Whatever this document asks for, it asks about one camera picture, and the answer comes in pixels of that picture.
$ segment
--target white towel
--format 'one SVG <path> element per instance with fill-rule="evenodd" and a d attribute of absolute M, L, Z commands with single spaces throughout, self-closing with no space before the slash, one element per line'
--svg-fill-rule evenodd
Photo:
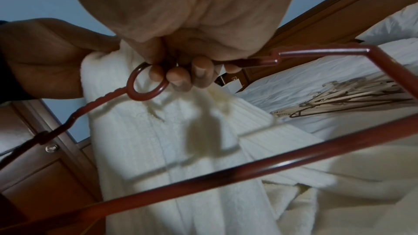
<path fill-rule="evenodd" d="M 87 56 L 81 68 L 87 101 L 125 86 L 142 61 L 123 42 L 119 51 Z M 147 73 L 137 80 L 138 91 L 156 85 Z M 322 141 L 215 84 L 189 93 L 169 87 L 147 102 L 121 96 L 92 111 L 89 120 L 105 200 Z M 261 178 L 263 184 L 246 181 L 115 214 L 107 218 L 107 234 L 370 234 L 385 229 L 385 218 L 395 209 L 418 212 L 411 202 L 417 197 L 417 160 L 412 137 L 408 144 L 269 175 Z M 311 188 L 303 191 L 298 184 Z M 399 220 L 391 227 L 417 231 L 412 223 Z"/>

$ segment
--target wooden headboard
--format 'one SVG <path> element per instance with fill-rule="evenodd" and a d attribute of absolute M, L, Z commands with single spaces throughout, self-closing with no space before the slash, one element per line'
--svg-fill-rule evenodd
<path fill-rule="evenodd" d="M 272 48 L 279 46 L 355 41 L 355 37 L 369 27 L 416 2 L 418 0 L 326 0 L 280 27 L 255 56 L 268 55 Z M 240 74 L 250 84 L 315 59 L 295 58 L 277 67 L 245 69 Z"/>

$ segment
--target cabinet knob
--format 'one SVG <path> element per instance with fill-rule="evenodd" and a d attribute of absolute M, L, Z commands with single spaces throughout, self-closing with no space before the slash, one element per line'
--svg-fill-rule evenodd
<path fill-rule="evenodd" d="M 60 147 L 56 144 L 45 147 L 46 152 L 56 152 Z"/>

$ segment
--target cabinet door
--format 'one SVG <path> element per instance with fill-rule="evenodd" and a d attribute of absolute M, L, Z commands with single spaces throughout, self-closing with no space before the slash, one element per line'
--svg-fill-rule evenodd
<path fill-rule="evenodd" d="M 34 130 L 13 105 L 0 108 L 0 153 L 31 138 Z M 7 201 L 0 203 L 9 205 L 11 211 L 18 211 L 15 219 L 10 219 L 11 224 L 22 222 L 22 217 L 34 220 L 100 201 L 95 185 L 65 148 L 56 142 L 37 145 L 0 171 L 0 200 Z M 2 207 L 0 214 L 7 212 Z M 78 235 L 83 232 L 104 234 L 104 221 L 77 223 L 46 234 Z"/>

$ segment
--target white pillow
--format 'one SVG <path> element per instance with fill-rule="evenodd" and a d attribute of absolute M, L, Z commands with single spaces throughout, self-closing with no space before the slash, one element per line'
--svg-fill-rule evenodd
<path fill-rule="evenodd" d="M 418 37 L 418 3 L 388 16 L 373 25 L 356 39 L 368 44 L 380 45 L 387 42 Z"/>

